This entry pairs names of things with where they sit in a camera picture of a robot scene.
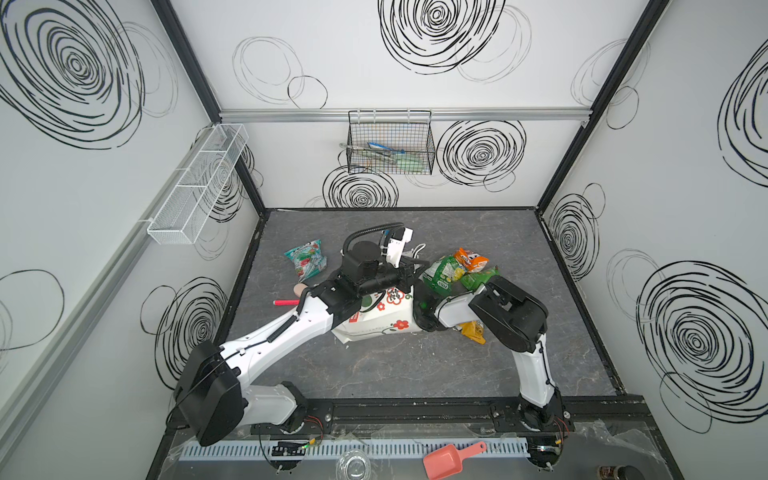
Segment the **green snack packet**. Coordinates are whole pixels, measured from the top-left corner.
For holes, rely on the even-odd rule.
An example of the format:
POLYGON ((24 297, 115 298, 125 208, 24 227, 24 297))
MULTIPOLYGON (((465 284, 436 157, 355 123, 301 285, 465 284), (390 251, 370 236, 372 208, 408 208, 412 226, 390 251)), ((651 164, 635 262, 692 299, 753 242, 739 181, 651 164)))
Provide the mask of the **green snack packet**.
POLYGON ((453 284, 466 274, 466 269, 454 256, 444 256, 433 263, 421 276, 425 285, 436 294, 447 297, 453 284))
POLYGON ((499 269, 493 267, 480 272, 467 273, 462 276, 460 283, 462 286, 470 292, 477 291, 481 286, 486 284, 492 277, 499 275, 499 269))

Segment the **white paper bag red flower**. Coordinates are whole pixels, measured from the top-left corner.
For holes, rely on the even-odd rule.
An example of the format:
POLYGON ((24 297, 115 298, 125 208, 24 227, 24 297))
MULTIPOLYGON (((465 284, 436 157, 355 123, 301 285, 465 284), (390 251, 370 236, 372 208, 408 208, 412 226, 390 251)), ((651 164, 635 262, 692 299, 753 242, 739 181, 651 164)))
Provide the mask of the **white paper bag red flower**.
POLYGON ((331 333, 344 344, 384 335, 418 333, 422 329, 414 320, 413 306, 413 290, 390 288, 382 298, 380 294, 371 294, 363 299, 359 312, 331 333))

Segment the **yellow snack packet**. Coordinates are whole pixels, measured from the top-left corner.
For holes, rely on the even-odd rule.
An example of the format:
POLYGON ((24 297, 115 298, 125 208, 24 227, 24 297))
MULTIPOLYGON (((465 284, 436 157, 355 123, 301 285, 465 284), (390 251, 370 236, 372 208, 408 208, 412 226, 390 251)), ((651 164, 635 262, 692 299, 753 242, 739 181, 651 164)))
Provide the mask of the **yellow snack packet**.
POLYGON ((463 336, 480 345, 484 345, 486 343, 484 327, 479 321, 466 322, 461 324, 460 331, 463 336))

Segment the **orange snack packet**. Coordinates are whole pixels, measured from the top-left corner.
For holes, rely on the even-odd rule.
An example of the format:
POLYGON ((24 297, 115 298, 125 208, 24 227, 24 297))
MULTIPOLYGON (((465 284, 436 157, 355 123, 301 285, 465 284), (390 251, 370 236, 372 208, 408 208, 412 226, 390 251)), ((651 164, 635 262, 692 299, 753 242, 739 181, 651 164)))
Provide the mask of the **orange snack packet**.
POLYGON ((485 256, 464 248, 459 248, 453 257, 467 273, 482 272, 489 262, 485 256))

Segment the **teal snack packet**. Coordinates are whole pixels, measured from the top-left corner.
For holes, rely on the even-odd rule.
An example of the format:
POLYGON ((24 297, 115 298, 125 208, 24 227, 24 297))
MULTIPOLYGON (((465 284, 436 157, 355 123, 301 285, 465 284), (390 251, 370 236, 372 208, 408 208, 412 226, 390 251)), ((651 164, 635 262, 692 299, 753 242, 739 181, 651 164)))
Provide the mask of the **teal snack packet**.
POLYGON ((319 274, 327 266, 327 257, 322 253, 320 239, 290 249, 284 253, 284 256, 292 262, 300 282, 319 274))

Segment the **beige pink eraser block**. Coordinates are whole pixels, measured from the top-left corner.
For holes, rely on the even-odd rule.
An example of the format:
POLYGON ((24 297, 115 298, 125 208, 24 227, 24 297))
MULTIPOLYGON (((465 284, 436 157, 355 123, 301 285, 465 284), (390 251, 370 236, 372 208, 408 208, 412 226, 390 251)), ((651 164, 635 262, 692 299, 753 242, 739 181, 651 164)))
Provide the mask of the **beige pink eraser block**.
POLYGON ((300 297, 306 288, 307 286, 304 283, 299 283, 294 286, 293 292, 297 297, 300 297))

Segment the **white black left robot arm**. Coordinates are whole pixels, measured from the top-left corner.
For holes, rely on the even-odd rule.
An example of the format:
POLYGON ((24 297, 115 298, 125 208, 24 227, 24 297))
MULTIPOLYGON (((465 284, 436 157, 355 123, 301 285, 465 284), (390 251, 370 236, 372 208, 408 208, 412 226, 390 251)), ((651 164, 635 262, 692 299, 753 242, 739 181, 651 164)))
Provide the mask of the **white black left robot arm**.
POLYGON ((369 241, 343 248, 340 267, 305 288, 289 312, 236 340, 197 345, 174 391, 175 411, 202 446, 250 425, 300 430, 308 403, 298 388, 290 382, 260 386, 257 378, 296 348, 349 320, 368 295, 410 290, 429 265, 404 256, 391 259, 369 241))

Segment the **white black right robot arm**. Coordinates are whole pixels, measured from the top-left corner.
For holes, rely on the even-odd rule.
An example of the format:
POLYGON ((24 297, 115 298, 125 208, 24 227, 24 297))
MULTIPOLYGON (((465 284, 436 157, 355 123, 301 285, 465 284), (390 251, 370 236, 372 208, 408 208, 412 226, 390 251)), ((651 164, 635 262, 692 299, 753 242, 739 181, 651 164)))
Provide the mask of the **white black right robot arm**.
POLYGON ((478 321, 512 351, 519 378, 518 416, 527 429, 544 431, 563 415, 548 361, 548 311, 542 302, 500 275, 473 292, 447 297, 419 280, 413 295, 413 318, 422 330, 478 321))

